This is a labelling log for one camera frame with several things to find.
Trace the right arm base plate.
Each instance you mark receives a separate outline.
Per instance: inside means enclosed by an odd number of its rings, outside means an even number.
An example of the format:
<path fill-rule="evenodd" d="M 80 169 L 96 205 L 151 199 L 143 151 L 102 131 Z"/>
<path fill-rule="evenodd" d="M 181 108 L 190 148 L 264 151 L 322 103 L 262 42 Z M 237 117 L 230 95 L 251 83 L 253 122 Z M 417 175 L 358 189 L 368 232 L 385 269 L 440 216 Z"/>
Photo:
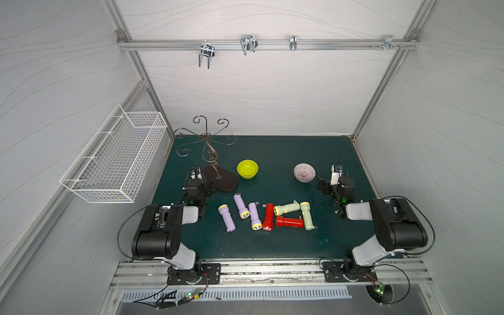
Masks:
<path fill-rule="evenodd" d="M 322 261 L 319 267 L 323 271 L 324 279 L 328 283 L 343 282 L 372 282 L 377 280 L 376 273 L 369 267 L 345 264 L 342 261 Z"/>

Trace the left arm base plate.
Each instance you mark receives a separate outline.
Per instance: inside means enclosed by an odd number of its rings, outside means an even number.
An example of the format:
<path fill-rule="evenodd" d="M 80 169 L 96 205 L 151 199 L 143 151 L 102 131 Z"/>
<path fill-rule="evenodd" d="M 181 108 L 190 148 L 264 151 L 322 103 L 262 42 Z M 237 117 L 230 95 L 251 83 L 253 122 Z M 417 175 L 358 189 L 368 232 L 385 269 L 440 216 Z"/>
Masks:
<path fill-rule="evenodd" d="M 221 267 L 220 263 L 203 262 L 196 264 L 190 270 L 175 270 L 172 267 L 168 269 L 167 284 L 168 285 L 217 285 L 221 283 Z"/>

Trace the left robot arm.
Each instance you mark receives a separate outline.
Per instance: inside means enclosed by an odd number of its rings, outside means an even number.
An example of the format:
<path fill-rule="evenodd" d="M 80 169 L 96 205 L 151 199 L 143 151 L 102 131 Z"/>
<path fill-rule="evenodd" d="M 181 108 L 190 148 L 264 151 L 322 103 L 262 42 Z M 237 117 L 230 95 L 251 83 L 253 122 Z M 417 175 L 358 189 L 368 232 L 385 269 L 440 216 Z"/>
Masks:
<path fill-rule="evenodd" d="M 159 260 L 176 270 L 193 270 L 197 253 L 182 243 L 182 227 L 195 224 L 206 214 L 206 198 L 215 193 L 215 184 L 207 181 L 202 170 L 190 170 L 178 204 L 150 204 L 143 216 L 131 244 L 131 253 L 138 260 Z"/>

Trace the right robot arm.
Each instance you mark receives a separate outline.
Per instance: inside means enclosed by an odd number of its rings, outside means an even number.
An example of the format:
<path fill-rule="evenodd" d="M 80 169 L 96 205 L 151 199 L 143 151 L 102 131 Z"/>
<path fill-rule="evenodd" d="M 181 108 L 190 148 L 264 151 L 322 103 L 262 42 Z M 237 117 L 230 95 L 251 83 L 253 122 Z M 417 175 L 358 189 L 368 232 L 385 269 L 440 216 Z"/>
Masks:
<path fill-rule="evenodd" d="M 320 178 L 318 189 L 333 198 L 338 216 L 350 221 L 369 221 L 374 227 L 371 238 L 346 254 L 341 267 L 345 272 L 370 268 L 396 253 L 405 254 L 427 246 L 428 233 L 407 198 L 391 196 L 356 202 L 354 179 L 348 176 L 337 181 Z"/>

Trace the red flashlight horizontal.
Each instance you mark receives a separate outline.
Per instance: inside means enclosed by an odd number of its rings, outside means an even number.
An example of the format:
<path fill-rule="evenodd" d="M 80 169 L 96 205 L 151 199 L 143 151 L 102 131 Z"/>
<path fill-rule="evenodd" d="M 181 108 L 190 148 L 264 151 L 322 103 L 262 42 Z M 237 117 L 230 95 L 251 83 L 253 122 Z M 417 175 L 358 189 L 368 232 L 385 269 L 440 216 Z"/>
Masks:
<path fill-rule="evenodd" d="M 285 218 L 283 216 L 277 216 L 276 217 L 276 226 L 277 227 L 303 228 L 304 221 L 303 221 L 303 219 Z"/>

